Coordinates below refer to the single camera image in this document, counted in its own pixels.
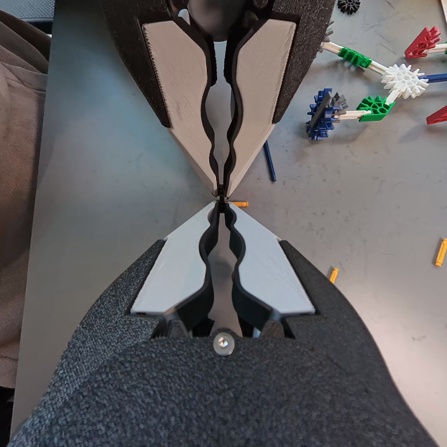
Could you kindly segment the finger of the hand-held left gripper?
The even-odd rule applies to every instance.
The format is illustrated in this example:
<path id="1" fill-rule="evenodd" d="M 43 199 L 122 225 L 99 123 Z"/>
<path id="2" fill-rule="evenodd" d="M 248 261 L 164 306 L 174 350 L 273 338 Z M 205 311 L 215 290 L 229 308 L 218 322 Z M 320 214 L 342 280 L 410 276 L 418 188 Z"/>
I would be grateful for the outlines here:
<path id="1" fill-rule="evenodd" d="M 142 26 L 169 118 L 168 131 L 212 194 L 218 190 L 214 131 L 205 112 L 211 84 L 208 46 L 185 20 Z"/>
<path id="2" fill-rule="evenodd" d="M 232 63 L 235 115 L 224 170 L 230 197 L 274 128 L 274 113 L 296 31 L 292 21 L 261 20 L 238 44 Z"/>

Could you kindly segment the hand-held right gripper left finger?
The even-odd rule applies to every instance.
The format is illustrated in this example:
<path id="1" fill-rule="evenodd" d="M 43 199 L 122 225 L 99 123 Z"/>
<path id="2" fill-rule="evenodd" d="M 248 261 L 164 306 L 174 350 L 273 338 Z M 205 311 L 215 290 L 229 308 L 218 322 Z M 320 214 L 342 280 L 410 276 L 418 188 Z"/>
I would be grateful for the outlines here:
<path id="1" fill-rule="evenodd" d="M 207 318 L 214 303 L 208 256 L 217 244 L 219 219 L 214 201 L 165 237 L 132 314 L 176 316 L 187 330 Z"/>

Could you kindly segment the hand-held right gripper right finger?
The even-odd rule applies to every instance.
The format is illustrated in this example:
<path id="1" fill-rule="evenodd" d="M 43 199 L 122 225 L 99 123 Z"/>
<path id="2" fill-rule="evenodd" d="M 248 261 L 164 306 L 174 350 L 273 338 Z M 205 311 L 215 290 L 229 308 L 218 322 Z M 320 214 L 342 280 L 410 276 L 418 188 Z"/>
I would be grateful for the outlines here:
<path id="1" fill-rule="evenodd" d="M 281 240 L 234 204 L 226 204 L 224 216 L 229 246 L 237 259 L 232 303 L 238 317 L 263 330 L 269 320 L 315 314 Z"/>

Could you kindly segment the grey desk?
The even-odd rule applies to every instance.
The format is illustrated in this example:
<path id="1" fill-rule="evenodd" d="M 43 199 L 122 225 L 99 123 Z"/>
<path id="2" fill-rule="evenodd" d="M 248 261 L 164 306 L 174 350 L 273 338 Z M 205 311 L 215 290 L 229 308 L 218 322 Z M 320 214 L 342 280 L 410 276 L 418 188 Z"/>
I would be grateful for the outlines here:
<path id="1" fill-rule="evenodd" d="M 313 96 L 354 109 L 380 77 L 319 53 L 232 195 L 337 287 L 375 338 L 403 397 L 446 446 L 446 83 L 399 98 L 380 122 L 306 137 Z M 45 393 L 75 328 L 103 291 L 212 196 L 123 65 L 94 1 L 57 1 L 12 432 Z"/>

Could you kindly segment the long blue toy rod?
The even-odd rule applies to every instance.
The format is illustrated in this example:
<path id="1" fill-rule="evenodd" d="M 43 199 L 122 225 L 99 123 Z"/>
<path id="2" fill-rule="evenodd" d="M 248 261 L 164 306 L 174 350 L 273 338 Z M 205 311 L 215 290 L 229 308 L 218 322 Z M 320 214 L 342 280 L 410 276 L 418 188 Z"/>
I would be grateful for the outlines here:
<path id="1" fill-rule="evenodd" d="M 263 149 L 264 149 L 265 160 L 266 160 L 270 180 L 271 180 L 271 182 L 276 182 L 277 178 L 276 178 L 276 174 L 275 174 L 275 170 L 274 170 L 274 166 L 273 166 L 273 161 L 272 161 L 272 157 L 271 157 L 271 151 L 270 151 L 270 146 L 269 146 L 268 140 L 265 141 L 265 143 L 263 145 Z"/>

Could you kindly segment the colourful toy rod model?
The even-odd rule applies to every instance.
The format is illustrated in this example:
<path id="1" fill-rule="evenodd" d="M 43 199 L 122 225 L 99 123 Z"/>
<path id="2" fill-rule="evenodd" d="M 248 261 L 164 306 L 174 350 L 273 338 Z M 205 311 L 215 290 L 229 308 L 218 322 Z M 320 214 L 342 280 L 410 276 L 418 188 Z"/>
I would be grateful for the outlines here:
<path id="1" fill-rule="evenodd" d="M 329 51 L 341 57 L 355 68 L 369 69 L 381 76 L 381 83 L 388 90 L 388 96 L 369 96 L 362 99 L 355 110 L 348 110 L 348 104 L 343 95 L 332 94 L 332 88 L 320 90 L 310 104 L 306 123 L 307 136 L 313 141 L 321 141 L 328 137 L 328 132 L 341 121 L 356 120 L 359 122 L 376 122 L 385 118 L 394 107 L 397 98 L 416 98 L 425 92 L 431 83 L 445 82 L 446 73 L 426 75 L 419 69 L 412 70 L 411 65 L 394 64 L 385 67 L 371 58 L 351 49 L 331 42 L 333 31 L 328 28 L 319 52 Z"/>

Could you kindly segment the person's beige shirt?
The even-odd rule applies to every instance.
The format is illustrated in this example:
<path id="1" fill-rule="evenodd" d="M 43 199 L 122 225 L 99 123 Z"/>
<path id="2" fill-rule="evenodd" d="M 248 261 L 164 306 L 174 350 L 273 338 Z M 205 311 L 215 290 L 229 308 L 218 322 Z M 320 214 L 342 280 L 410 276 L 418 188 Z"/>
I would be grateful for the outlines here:
<path id="1" fill-rule="evenodd" d="M 0 12 L 0 385 L 14 388 L 51 38 Z"/>

